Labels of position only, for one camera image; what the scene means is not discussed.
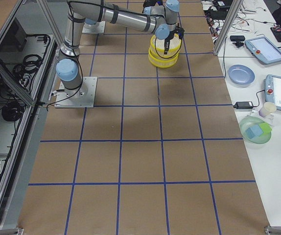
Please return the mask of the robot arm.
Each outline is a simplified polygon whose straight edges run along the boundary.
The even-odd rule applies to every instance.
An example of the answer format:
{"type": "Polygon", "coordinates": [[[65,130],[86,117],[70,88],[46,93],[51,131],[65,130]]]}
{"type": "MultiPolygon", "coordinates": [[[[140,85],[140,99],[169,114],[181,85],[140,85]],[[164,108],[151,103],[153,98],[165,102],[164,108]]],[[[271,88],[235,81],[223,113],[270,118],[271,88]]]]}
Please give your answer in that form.
{"type": "Polygon", "coordinates": [[[153,33],[164,41],[164,52],[168,52],[170,41],[177,34],[180,39],[184,29],[177,23],[180,5],[177,0],[162,3],[146,0],[143,12],[138,13],[107,3],[104,0],[69,0],[68,21],[64,41],[60,45],[56,74],[64,86],[64,96],[57,105],[69,108],[92,107],[96,91],[96,77],[84,77],[78,61],[79,44],[85,22],[102,21],[119,24],[134,30],[153,33]]]}

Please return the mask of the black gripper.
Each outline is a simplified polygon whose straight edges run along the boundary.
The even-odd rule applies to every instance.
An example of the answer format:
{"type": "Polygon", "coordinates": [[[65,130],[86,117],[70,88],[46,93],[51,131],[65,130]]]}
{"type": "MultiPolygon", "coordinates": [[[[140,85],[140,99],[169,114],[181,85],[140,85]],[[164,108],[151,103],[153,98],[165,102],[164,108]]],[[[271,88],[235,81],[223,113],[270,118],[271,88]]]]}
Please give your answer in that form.
{"type": "Polygon", "coordinates": [[[156,4],[162,5],[163,1],[162,0],[145,0],[143,3],[143,7],[155,6],[156,4]]]}
{"type": "Polygon", "coordinates": [[[182,40],[184,37],[184,32],[185,30],[179,26],[179,23],[177,23],[175,29],[170,31],[168,37],[164,40],[164,55],[168,54],[170,41],[174,38],[174,35],[177,34],[179,39],[182,40]]]}

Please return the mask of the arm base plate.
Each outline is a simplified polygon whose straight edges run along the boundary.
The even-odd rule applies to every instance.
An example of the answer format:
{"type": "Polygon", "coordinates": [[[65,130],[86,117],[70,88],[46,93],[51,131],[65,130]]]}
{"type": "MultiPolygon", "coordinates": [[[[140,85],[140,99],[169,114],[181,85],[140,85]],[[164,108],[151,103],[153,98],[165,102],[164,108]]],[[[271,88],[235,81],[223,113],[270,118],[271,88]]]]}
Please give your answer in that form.
{"type": "Polygon", "coordinates": [[[82,29],[82,34],[103,34],[105,31],[105,24],[105,21],[94,22],[86,19],[82,29]]]}
{"type": "Polygon", "coordinates": [[[55,108],[93,108],[94,98],[97,87],[97,77],[83,78],[81,88],[78,90],[65,89],[63,82],[60,82],[59,89],[63,90],[58,92],[55,108]]]}

